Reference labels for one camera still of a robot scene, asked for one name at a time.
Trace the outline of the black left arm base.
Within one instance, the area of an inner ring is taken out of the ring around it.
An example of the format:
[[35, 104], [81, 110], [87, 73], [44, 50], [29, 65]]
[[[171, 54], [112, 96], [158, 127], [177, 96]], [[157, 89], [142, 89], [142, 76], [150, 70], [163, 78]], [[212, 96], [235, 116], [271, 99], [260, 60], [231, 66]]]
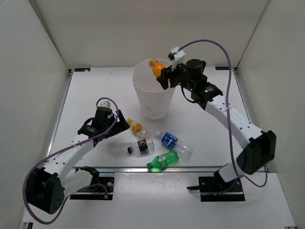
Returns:
[[115, 177], [102, 177], [101, 173], [93, 167], [77, 167], [77, 171], [86, 171], [92, 175], [91, 187], [82, 188], [70, 195], [71, 200], [112, 200]]

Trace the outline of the clear bottle blue label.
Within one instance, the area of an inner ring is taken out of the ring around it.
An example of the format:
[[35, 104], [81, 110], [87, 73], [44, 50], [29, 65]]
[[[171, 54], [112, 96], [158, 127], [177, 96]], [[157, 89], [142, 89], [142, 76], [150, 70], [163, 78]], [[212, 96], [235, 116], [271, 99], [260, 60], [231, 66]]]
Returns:
[[193, 148], [183, 140], [168, 132], [157, 131], [156, 138], [161, 144], [173, 151], [177, 152], [178, 157], [188, 161], [191, 157]]

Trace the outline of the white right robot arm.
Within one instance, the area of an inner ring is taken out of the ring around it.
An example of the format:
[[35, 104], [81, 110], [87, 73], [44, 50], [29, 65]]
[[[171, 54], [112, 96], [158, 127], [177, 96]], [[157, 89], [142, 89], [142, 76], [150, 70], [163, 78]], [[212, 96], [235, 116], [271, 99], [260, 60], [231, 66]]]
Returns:
[[271, 130], [263, 131], [231, 107], [223, 92], [203, 74], [205, 65], [198, 59], [180, 63], [175, 68], [150, 62], [153, 75], [163, 89], [180, 86], [182, 91], [188, 90], [189, 102], [198, 104], [216, 118], [228, 130], [229, 138], [235, 138], [242, 148], [238, 157], [231, 157], [232, 162], [214, 174], [214, 186], [224, 191], [232, 180], [252, 175], [274, 159], [276, 135]]

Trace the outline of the orange juice bottle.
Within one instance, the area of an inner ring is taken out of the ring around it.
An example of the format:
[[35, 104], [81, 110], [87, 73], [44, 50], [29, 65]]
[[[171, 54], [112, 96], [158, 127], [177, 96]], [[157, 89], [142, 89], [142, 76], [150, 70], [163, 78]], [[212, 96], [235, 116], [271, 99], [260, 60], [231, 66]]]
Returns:
[[162, 69], [167, 69], [167, 66], [164, 63], [159, 62], [157, 59], [152, 59], [149, 62], [149, 66], [152, 68], [153, 75], [156, 79], [160, 78]]

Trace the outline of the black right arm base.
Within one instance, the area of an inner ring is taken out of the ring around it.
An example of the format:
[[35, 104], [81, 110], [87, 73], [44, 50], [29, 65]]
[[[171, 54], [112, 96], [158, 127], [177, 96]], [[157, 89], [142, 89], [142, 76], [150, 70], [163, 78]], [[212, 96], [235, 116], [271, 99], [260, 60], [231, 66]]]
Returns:
[[190, 192], [199, 191], [202, 202], [243, 202], [244, 190], [239, 178], [227, 183], [214, 176], [216, 167], [194, 167], [198, 185], [188, 186]]

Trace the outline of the clear bottle yellow cap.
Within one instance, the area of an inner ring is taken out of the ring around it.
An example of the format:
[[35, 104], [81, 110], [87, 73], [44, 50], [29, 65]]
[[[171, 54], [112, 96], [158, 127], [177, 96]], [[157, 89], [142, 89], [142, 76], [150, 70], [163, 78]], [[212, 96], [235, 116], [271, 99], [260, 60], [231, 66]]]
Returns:
[[150, 132], [146, 127], [144, 127], [142, 124], [139, 122], [132, 120], [128, 118], [127, 123], [130, 126], [130, 131], [134, 136], [136, 136], [138, 139], [147, 139], [150, 136]]

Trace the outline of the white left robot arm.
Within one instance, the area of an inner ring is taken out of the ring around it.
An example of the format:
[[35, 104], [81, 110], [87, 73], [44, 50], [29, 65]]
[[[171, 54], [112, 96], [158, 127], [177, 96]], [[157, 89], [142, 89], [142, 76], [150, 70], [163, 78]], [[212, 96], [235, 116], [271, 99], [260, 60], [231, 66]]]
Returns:
[[80, 189], [95, 191], [100, 185], [98, 172], [93, 167], [75, 169], [75, 165], [97, 144], [129, 128], [122, 112], [113, 113], [99, 107], [95, 116], [87, 119], [71, 144], [41, 168], [35, 167], [25, 182], [25, 202], [52, 215], [64, 200]]

